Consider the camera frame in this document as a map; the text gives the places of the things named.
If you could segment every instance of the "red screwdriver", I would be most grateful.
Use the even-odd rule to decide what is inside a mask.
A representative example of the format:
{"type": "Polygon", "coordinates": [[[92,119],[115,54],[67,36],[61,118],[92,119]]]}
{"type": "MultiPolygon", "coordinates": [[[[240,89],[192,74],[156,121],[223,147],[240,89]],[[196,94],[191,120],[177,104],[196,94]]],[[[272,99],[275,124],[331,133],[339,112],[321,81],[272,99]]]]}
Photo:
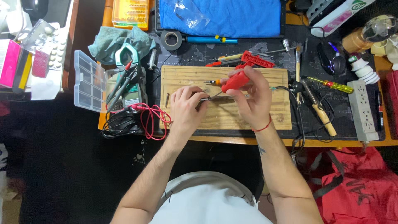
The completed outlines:
{"type": "Polygon", "coordinates": [[[222,85],[221,91],[214,96],[209,97],[209,100],[212,97],[218,96],[219,94],[226,93],[228,89],[239,89],[240,87],[244,86],[246,83],[249,82],[249,78],[246,76],[244,71],[240,71],[238,74],[233,75],[229,80],[226,82],[225,85],[222,85]]]}

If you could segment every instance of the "computer mouse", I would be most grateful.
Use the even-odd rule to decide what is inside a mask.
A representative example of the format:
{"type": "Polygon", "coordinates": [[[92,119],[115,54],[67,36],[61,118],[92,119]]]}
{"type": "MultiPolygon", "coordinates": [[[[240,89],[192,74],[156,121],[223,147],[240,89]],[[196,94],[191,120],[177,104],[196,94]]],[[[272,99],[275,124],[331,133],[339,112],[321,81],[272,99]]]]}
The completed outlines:
{"type": "Polygon", "coordinates": [[[345,59],[339,50],[330,42],[319,43],[316,47],[322,68],[330,75],[340,75],[345,72],[345,59]]]}
{"type": "Polygon", "coordinates": [[[32,20],[43,19],[49,9],[49,0],[22,0],[21,3],[32,20]]]}

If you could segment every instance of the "clear plastic bag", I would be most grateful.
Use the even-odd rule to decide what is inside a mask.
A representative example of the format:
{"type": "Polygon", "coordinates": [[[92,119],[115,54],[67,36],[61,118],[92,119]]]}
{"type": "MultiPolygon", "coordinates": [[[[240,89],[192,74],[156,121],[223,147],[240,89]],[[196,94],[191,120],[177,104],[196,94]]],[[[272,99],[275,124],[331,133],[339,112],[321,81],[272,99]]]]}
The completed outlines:
{"type": "Polygon", "coordinates": [[[198,25],[203,22],[206,26],[210,19],[203,15],[196,5],[191,0],[162,0],[172,9],[174,9],[174,14],[185,22],[185,24],[190,28],[197,30],[198,25]]]}

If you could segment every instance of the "rag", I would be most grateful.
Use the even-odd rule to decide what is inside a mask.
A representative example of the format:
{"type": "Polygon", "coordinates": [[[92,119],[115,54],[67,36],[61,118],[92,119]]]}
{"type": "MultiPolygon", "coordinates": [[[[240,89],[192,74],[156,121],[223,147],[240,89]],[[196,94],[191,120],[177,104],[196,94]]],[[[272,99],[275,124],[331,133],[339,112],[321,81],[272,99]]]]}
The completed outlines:
{"type": "MultiPolygon", "coordinates": [[[[180,6],[191,0],[174,0],[180,6]]],[[[160,0],[160,24],[164,29],[176,29],[194,36],[232,38],[277,37],[281,32],[281,0],[192,0],[199,11],[210,19],[190,29],[186,21],[174,13],[165,0],[160,0]]]]}
{"type": "Polygon", "coordinates": [[[130,38],[130,44],[138,51],[140,59],[156,46],[155,40],[136,26],[132,30],[102,26],[94,43],[88,46],[88,50],[102,64],[114,65],[115,53],[127,38],[130,38]]]}

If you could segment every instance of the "electrical outlet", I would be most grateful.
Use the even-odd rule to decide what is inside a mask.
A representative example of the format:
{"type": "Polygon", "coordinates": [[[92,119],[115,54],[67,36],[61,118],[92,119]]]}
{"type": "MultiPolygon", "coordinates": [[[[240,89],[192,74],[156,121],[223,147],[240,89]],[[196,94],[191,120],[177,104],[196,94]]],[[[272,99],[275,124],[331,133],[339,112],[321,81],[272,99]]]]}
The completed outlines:
{"type": "Polygon", "coordinates": [[[378,140],[365,81],[351,81],[347,86],[354,89],[353,93],[348,94],[348,98],[358,140],[365,143],[378,140]]]}

